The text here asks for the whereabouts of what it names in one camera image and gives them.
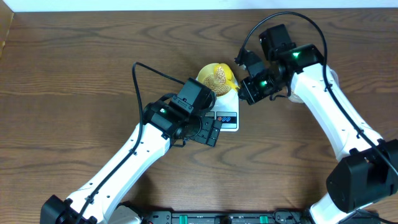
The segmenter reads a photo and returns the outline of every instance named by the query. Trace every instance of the wood grain surface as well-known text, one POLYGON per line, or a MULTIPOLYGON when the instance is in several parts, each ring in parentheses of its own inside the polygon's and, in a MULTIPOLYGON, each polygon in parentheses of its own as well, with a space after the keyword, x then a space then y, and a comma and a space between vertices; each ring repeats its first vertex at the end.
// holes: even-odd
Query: wood grain surface
MULTIPOLYGON (((233 59, 251 28, 275 10, 18 13, 0 60, 0 222, 38 223, 55 194, 66 198, 95 175, 138 123, 131 65, 181 80, 233 59)), ((328 64, 360 115, 385 139, 398 137, 398 9, 298 10, 328 41, 328 64)), ((293 16, 298 44, 320 38, 293 16)), ((181 85, 138 68, 146 105, 181 85)), ((305 105, 240 102, 240 130, 216 147, 171 148, 126 195, 143 207, 198 211, 306 208, 326 193, 337 165, 305 105)), ((398 196, 370 209, 398 222, 398 196)))

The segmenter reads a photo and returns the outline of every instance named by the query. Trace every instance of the white wall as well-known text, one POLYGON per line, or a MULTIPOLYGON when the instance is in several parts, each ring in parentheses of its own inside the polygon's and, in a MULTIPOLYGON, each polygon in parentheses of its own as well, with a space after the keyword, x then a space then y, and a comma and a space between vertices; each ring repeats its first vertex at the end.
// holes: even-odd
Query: white wall
POLYGON ((4 1, 14 12, 398 7, 398 0, 4 0, 4 1))

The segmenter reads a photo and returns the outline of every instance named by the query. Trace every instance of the green connector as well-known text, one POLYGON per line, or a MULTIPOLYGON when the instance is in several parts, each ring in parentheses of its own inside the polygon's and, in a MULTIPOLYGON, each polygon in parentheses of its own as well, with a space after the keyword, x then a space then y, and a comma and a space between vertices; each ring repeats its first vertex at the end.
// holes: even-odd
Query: green connector
POLYGON ((188 224, 188 215, 180 215, 180 224, 188 224))
POLYGON ((268 222, 268 216, 265 216, 265 215, 260 216, 260 223, 261 223, 261 224, 269 223, 269 222, 268 222))

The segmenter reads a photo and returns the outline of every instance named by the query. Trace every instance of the wooden table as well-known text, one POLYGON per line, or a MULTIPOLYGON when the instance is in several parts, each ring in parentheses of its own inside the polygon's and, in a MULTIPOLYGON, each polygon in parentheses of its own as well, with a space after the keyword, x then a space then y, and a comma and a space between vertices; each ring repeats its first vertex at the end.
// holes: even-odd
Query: wooden table
MULTIPOLYGON (((17 13, 0 60, 0 220, 38 223, 52 195, 66 198, 95 175, 138 123, 131 65, 148 64, 181 80, 206 64, 233 62, 250 29, 278 10, 17 13)), ((329 65, 361 116, 386 140, 398 136, 398 9, 297 10, 328 41, 329 65)), ((298 45, 320 38, 293 16, 298 45)), ((181 86, 139 68, 144 105, 181 86)), ((236 133, 215 148, 171 148, 125 200, 143 207, 228 211, 305 208, 326 193, 337 162, 302 104, 240 102, 236 133)), ((371 209, 398 221, 398 196, 371 209)))

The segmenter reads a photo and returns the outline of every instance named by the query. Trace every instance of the green indicator light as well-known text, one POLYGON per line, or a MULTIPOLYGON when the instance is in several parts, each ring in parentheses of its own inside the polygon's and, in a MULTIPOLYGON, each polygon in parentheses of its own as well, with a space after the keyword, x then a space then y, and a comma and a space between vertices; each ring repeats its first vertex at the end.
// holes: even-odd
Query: green indicator light
POLYGON ((267 81, 260 82, 260 86, 265 86, 266 84, 267 84, 267 81))
POLYGON ((294 52, 293 53, 293 57, 298 58, 299 57, 300 52, 294 52))

